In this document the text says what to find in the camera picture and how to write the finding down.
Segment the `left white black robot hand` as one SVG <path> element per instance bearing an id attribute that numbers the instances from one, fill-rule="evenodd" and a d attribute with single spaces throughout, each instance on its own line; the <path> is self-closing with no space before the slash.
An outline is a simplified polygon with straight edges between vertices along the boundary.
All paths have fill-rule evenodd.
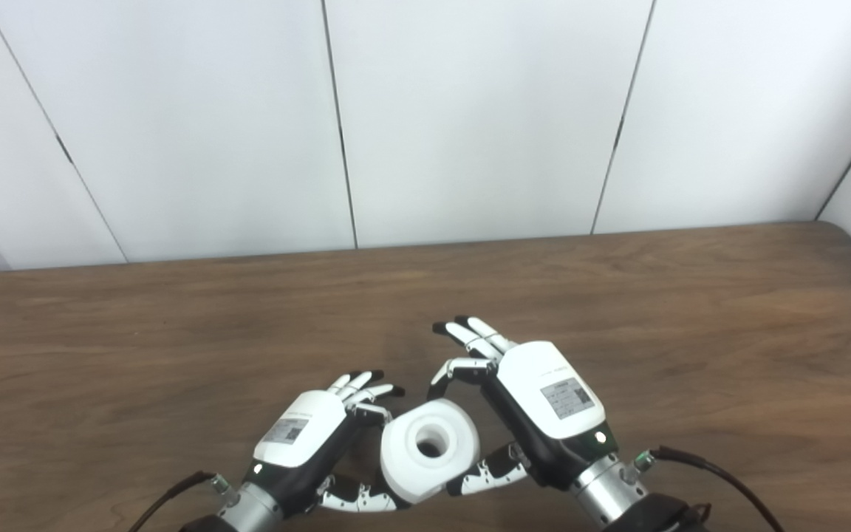
<path id="1" fill-rule="evenodd" d="M 392 420 L 376 402 L 406 391 L 381 383 L 384 375 L 380 369 L 351 371 L 301 393 L 256 444 L 243 482 L 273 498 L 270 507 L 286 519 L 310 511 L 355 438 Z"/>

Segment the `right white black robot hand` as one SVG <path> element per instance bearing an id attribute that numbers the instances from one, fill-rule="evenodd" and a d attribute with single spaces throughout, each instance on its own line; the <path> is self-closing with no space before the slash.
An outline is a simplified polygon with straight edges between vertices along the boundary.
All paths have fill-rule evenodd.
<path id="1" fill-rule="evenodd" d="M 487 491 L 526 477 L 567 491 L 591 465 L 617 454 L 600 398 L 551 341 L 516 343 L 475 316 L 436 322 L 432 330 L 467 354 L 440 367 L 426 398 L 445 397 L 452 381 L 476 385 L 513 435 L 453 478 L 449 494 Z"/>

